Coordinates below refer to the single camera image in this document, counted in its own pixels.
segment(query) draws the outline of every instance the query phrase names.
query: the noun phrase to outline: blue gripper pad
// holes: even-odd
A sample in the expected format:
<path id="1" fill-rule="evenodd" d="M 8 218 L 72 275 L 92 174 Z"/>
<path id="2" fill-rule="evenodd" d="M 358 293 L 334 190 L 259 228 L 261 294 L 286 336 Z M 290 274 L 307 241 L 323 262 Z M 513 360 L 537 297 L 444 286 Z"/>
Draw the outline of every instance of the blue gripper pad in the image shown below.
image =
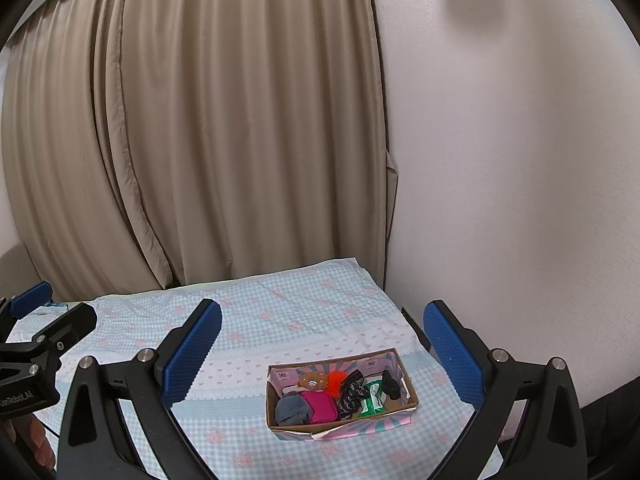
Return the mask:
<path id="1" fill-rule="evenodd" d="M 14 319 L 22 319 L 47 301 L 51 301 L 52 296 L 51 285 L 47 282 L 40 282 L 11 300 L 9 316 Z"/>
<path id="2" fill-rule="evenodd" d="M 184 400 L 202 362 L 222 329 L 222 309 L 202 300 L 181 327 L 174 328 L 158 347 L 155 377 L 168 408 Z"/>
<path id="3" fill-rule="evenodd" d="M 424 331 L 462 402 L 478 410 L 486 396 L 482 368 L 434 302 L 424 308 Z"/>

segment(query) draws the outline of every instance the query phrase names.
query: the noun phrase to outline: metal screw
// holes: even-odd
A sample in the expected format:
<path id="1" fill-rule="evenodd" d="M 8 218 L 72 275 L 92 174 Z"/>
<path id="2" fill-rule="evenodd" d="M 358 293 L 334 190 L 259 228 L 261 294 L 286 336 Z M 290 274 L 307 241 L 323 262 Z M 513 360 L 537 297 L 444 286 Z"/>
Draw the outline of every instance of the metal screw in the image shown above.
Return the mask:
<path id="1" fill-rule="evenodd" d="M 146 363 L 147 361 L 151 361 L 154 358 L 155 352 L 152 348 L 143 348 L 140 352 L 138 352 L 138 361 Z"/>
<path id="2" fill-rule="evenodd" d="M 561 359 L 559 357 L 554 357 L 553 359 L 551 359 L 551 365 L 556 370 L 564 370 L 566 368 L 566 363 L 564 362 L 564 359 Z"/>
<path id="3" fill-rule="evenodd" d="M 496 348 L 493 352 L 491 352 L 491 355 L 499 363 L 504 363 L 509 360 L 509 354 L 502 348 Z"/>
<path id="4" fill-rule="evenodd" d="M 94 364 L 94 358 L 91 357 L 90 355 L 87 355 L 87 356 L 84 356 L 82 359 L 80 359 L 78 366 L 81 367 L 83 370 L 86 370 L 92 364 Z"/>

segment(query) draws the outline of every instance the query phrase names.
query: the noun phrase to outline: human hand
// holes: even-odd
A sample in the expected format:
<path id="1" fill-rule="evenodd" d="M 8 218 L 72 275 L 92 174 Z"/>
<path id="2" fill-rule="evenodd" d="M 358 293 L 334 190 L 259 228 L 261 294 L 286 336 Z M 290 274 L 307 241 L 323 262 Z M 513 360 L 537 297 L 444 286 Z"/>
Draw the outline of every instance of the human hand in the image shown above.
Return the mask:
<path id="1" fill-rule="evenodd" d="M 29 436 L 33 445 L 36 447 L 33 452 L 33 457 L 36 462 L 46 469 L 53 469 L 56 465 L 56 455 L 51 449 L 51 444 L 47 440 L 47 435 L 44 430 L 44 426 L 38 420 L 38 418 L 31 413 L 31 423 L 29 425 Z M 9 438 L 15 442 L 15 428 L 10 420 L 6 420 L 4 423 L 4 430 L 9 435 Z"/>

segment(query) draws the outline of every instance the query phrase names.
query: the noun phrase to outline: blue textured rubber pad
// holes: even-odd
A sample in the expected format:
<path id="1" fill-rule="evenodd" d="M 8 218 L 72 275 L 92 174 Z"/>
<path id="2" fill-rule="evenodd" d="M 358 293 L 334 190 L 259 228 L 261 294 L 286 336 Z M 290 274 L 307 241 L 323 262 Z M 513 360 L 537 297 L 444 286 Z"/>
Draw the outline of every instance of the blue textured rubber pad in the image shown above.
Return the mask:
<path id="1" fill-rule="evenodd" d="M 430 303 L 424 308 L 422 321 L 424 332 L 438 354 L 460 400 L 478 410 L 486 396 L 482 368 L 435 303 Z"/>
<path id="2" fill-rule="evenodd" d="M 166 406 L 187 396 L 202 362 L 222 329 L 222 309 L 213 301 L 197 320 L 193 329 L 162 373 L 162 401 Z"/>
<path id="3" fill-rule="evenodd" d="M 43 306 L 48 301 L 51 301 L 52 296 L 53 289 L 51 285 L 47 282 L 40 282 L 12 300 L 11 307 L 9 308 L 9 316 L 14 319 L 22 319 L 39 306 Z"/>

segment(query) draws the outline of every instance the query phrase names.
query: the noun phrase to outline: green package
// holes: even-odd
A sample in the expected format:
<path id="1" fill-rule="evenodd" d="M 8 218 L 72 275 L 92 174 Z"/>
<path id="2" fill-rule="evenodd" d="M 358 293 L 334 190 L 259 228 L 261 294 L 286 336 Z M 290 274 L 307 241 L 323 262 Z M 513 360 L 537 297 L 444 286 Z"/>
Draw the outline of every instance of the green package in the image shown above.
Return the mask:
<path id="1" fill-rule="evenodd" d="M 369 391 L 369 397 L 361 401 L 362 412 L 358 417 L 386 412 L 386 408 L 383 406 L 386 394 L 382 391 L 382 376 L 365 379 L 364 386 Z"/>

